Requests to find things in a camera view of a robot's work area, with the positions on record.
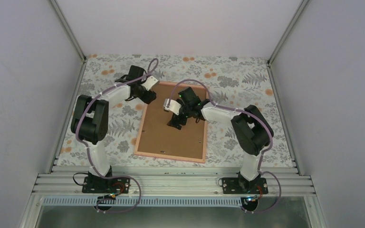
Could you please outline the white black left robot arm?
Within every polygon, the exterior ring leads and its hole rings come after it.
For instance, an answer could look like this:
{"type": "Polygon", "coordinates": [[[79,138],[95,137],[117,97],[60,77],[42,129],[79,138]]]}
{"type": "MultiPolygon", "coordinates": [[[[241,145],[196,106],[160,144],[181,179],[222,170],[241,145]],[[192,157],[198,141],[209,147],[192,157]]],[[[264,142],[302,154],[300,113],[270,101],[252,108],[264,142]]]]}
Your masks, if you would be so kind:
{"type": "Polygon", "coordinates": [[[85,146],[90,163],[88,175],[95,178],[94,186],[101,192],[113,187],[111,165],[108,162],[101,141],[109,127],[109,108],[122,101],[136,98],[149,104],[156,99],[152,90],[159,80],[154,76],[155,67],[147,70],[131,66],[128,74],[96,96],[79,95],[71,121],[71,132],[78,142],[85,146]]]}

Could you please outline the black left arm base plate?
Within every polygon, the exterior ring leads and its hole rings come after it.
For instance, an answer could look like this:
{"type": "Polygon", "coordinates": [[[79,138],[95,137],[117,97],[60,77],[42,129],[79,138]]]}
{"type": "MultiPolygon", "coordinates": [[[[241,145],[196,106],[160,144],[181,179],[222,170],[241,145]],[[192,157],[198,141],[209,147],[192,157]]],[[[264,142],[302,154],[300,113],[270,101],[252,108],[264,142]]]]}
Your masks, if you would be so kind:
{"type": "Polygon", "coordinates": [[[130,178],[102,179],[98,176],[85,177],[82,186],[83,193],[119,194],[128,193],[130,178]]]}

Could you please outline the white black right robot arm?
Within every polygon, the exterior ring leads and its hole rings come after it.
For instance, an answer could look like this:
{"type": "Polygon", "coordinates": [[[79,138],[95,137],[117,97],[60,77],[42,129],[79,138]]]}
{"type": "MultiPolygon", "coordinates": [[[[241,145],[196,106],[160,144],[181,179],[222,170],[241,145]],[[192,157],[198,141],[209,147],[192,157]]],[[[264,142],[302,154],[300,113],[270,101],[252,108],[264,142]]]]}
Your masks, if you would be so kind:
{"type": "Polygon", "coordinates": [[[167,98],[163,107],[172,112],[168,126],[180,130],[189,118],[225,124],[233,128],[236,139],[244,151],[243,165],[238,174],[238,186],[243,193],[251,193],[261,176],[260,164],[265,151],[272,147],[273,130],[259,109],[249,105],[245,109],[232,108],[201,100],[191,87],[178,93],[176,100],[167,98]]]}

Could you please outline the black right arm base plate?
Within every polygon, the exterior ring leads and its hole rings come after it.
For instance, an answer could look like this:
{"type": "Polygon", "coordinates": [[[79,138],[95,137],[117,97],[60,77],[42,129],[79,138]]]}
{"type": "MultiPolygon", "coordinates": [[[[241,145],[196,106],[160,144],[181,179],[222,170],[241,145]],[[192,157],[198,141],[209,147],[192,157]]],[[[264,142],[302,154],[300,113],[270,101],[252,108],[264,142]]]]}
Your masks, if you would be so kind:
{"type": "Polygon", "coordinates": [[[248,181],[245,178],[221,178],[223,194],[268,194],[268,184],[265,178],[256,177],[248,181]]]}

